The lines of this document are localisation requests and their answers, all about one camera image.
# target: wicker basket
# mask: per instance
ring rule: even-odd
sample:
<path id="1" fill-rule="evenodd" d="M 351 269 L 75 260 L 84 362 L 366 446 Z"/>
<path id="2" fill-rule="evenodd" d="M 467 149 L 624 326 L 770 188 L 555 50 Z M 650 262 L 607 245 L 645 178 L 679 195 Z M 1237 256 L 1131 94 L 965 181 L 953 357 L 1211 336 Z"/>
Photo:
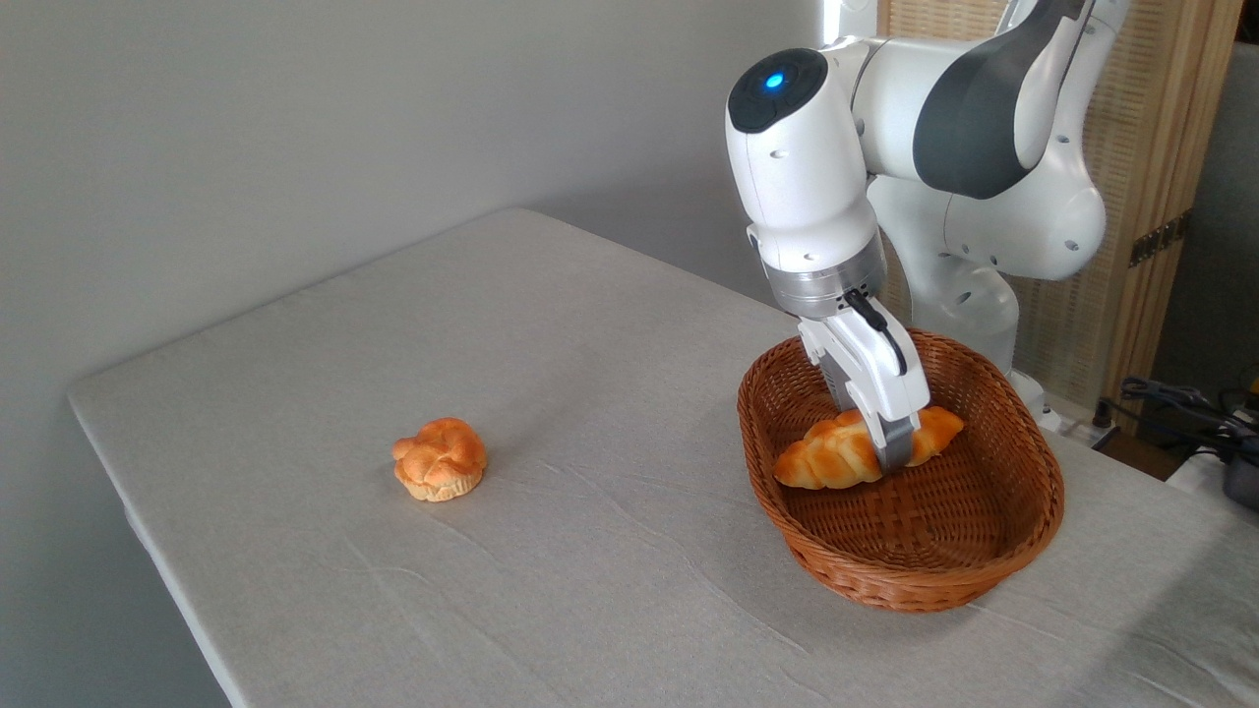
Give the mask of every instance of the wicker basket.
<path id="1" fill-rule="evenodd" d="M 929 462 L 844 490 L 778 484 L 778 455 L 837 414 L 798 338 L 744 375 L 739 422 L 752 488 L 806 571 L 862 605 L 934 612 L 992 590 L 1049 544 L 1063 520 L 1063 475 L 996 367 L 952 339 L 910 334 L 932 403 L 967 423 Z"/>

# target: bread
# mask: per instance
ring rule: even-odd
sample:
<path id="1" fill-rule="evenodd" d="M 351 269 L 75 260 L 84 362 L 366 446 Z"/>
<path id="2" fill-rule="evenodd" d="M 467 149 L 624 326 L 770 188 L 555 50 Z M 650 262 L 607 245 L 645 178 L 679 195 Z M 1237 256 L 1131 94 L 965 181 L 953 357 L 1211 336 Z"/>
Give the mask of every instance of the bread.
<path id="1" fill-rule="evenodd" d="M 966 425 L 939 406 L 919 411 L 918 420 L 922 427 L 914 431 L 914 450 L 906 467 L 939 455 Z M 835 420 L 818 422 L 774 465 L 774 479 L 803 489 L 847 489 L 881 476 L 879 456 L 860 411 L 845 411 Z"/>
<path id="2" fill-rule="evenodd" d="M 487 462 L 485 443 L 458 418 L 438 418 L 393 446 L 394 474 L 415 499 L 446 501 L 472 491 Z"/>

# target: gray table cover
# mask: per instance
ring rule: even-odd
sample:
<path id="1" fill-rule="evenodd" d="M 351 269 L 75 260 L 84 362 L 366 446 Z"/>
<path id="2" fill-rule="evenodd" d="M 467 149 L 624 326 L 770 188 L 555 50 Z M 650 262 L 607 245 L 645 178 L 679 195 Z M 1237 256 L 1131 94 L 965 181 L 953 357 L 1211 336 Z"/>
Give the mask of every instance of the gray table cover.
<path id="1" fill-rule="evenodd" d="M 507 210 L 71 401 L 237 705 L 1259 704 L 1259 532 L 1063 438 L 1061 530 L 969 606 L 813 581 L 752 494 L 734 407 L 793 331 Z M 390 445 L 441 416 L 490 467 L 426 504 Z"/>

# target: black cable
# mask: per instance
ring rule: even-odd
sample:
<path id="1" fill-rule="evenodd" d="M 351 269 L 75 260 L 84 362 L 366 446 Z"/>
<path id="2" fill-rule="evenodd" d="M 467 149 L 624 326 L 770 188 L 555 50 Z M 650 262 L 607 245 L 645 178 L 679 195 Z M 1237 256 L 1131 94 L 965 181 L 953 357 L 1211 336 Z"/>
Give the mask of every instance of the black cable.
<path id="1" fill-rule="evenodd" d="M 900 367 L 900 374 L 905 375 L 909 372 L 909 364 L 905 363 L 905 353 L 900 350 L 900 345 L 893 339 L 891 331 L 888 329 L 888 319 L 879 314 L 879 310 L 874 309 L 870 300 L 866 299 L 865 294 L 857 288 L 849 290 L 844 294 L 844 300 L 861 315 L 861 319 L 870 325 L 871 329 L 883 333 L 886 338 L 888 344 L 891 345 L 891 350 L 896 353 L 896 364 Z"/>
<path id="2" fill-rule="evenodd" d="M 1190 431 L 1190 432 L 1192 432 L 1195 435 L 1201 435 L 1204 437 L 1215 437 L 1215 433 L 1217 432 L 1217 430 L 1219 428 L 1199 428 L 1199 430 Z M 1176 450 L 1177 447 L 1186 447 L 1186 446 L 1192 447 L 1192 446 L 1196 446 L 1196 445 L 1197 443 L 1194 442 L 1192 440 L 1181 440 L 1181 438 L 1177 438 L 1177 440 L 1171 440 L 1171 441 L 1167 441 L 1167 442 L 1160 442 L 1158 443 L 1158 448 L 1160 450 L 1166 450 L 1166 451 L 1171 452 L 1171 451 Z"/>
<path id="3" fill-rule="evenodd" d="M 1239 432 L 1238 427 L 1259 432 L 1259 427 L 1254 423 L 1215 408 L 1199 389 L 1188 385 L 1167 385 L 1152 379 L 1128 377 L 1119 384 L 1119 392 L 1124 401 L 1142 399 L 1162 403 L 1165 407 L 1176 408 L 1192 418 L 1222 426 L 1231 433 Z"/>
<path id="4" fill-rule="evenodd" d="M 1142 416 L 1141 413 L 1137 413 L 1134 411 L 1129 411 L 1129 409 L 1124 408 L 1123 406 L 1119 406 L 1117 402 L 1114 402 L 1110 398 L 1099 398 L 1098 401 L 1100 403 L 1105 403 L 1112 411 L 1117 411 L 1117 412 L 1123 413 L 1124 416 L 1128 416 L 1129 418 L 1133 418 L 1133 420 L 1136 420 L 1136 421 L 1138 421 L 1141 423 L 1146 423 L 1146 425 L 1148 425 L 1148 426 L 1158 430 L 1160 432 L 1163 432 L 1163 433 L 1167 433 L 1167 435 L 1171 435 L 1171 436 L 1175 436 L 1175 437 L 1180 437 L 1181 440 L 1185 440 L 1185 441 L 1196 442 L 1201 447 L 1210 447 L 1211 450 L 1214 450 L 1216 452 L 1231 452 L 1234 455 L 1243 455 L 1248 460 L 1249 459 L 1254 459 L 1256 455 L 1259 455 L 1259 447 L 1245 446 L 1245 445 L 1234 445 L 1231 442 L 1225 442 L 1225 440 L 1221 440 L 1220 437 L 1206 437 L 1206 436 L 1201 436 L 1201 435 L 1186 432 L 1186 431 L 1182 431 L 1182 430 L 1177 430 L 1177 428 L 1167 426 L 1162 421 L 1157 421 L 1157 420 L 1151 418 L 1148 416 Z"/>

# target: electrical cable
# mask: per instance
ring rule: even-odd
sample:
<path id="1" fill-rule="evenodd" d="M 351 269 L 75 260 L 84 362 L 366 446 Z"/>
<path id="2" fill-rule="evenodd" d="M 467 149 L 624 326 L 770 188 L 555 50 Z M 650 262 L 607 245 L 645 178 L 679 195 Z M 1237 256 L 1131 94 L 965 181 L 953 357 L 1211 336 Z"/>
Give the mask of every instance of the electrical cable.
<path id="1" fill-rule="evenodd" d="M 1236 430 L 1239 426 L 1250 432 L 1259 432 L 1259 427 L 1254 423 L 1215 408 L 1199 389 L 1188 385 L 1167 385 L 1142 377 L 1128 377 L 1119 384 L 1119 393 L 1124 401 L 1153 401 L 1173 407 L 1186 416 L 1222 426 L 1234 435 L 1239 432 Z"/>
<path id="2" fill-rule="evenodd" d="M 891 345 L 891 350 L 896 354 L 896 364 L 900 367 L 900 374 L 905 375 L 909 370 L 909 364 L 905 362 L 905 353 L 900 350 L 900 345 L 891 336 L 891 330 L 888 328 L 888 319 L 879 314 L 866 299 L 865 294 L 857 288 L 849 290 L 844 294 L 844 300 L 861 315 L 861 319 L 866 321 L 874 330 L 883 333 L 883 336 Z"/>
<path id="3" fill-rule="evenodd" d="M 1235 442 L 1235 440 L 1236 440 L 1235 437 L 1231 437 L 1231 436 L 1204 436 L 1204 435 L 1197 435 L 1197 433 L 1187 432 L 1187 431 L 1183 431 L 1183 430 L 1178 430 L 1178 428 L 1171 427 L 1170 425 L 1165 423 L 1163 421 L 1158 421 L 1156 418 L 1151 418 L 1149 416 L 1143 416 L 1143 414 L 1137 413 L 1134 411 L 1129 411 L 1129 409 L 1124 408 L 1123 406 L 1121 406 L 1119 403 L 1117 403 L 1115 401 L 1113 401 L 1110 398 L 1099 398 L 1098 403 L 1099 404 L 1104 404 L 1108 408 L 1108 412 L 1109 411 L 1115 411 L 1118 413 L 1123 413 L 1124 416 L 1127 416 L 1129 418 L 1133 418 L 1133 420 L 1136 420 L 1136 421 L 1138 421 L 1141 423 L 1148 425 L 1149 427 L 1157 430 L 1158 432 L 1178 437 L 1178 438 L 1181 438 L 1181 440 L 1183 440 L 1186 442 L 1192 442 L 1192 443 L 1196 443 L 1196 445 L 1199 445 L 1201 447 L 1207 447 L 1211 451 L 1214 451 L 1216 454 L 1216 456 L 1220 457 L 1221 460 L 1224 460 L 1224 456 L 1220 455 L 1221 452 L 1228 452 L 1228 454 L 1230 454 L 1230 456 L 1231 455 L 1241 455 L 1248 461 L 1256 461 L 1256 460 L 1259 460 L 1259 447 L 1256 447 L 1254 445 L 1244 445 L 1244 443 L 1243 445 L 1238 445 Z"/>

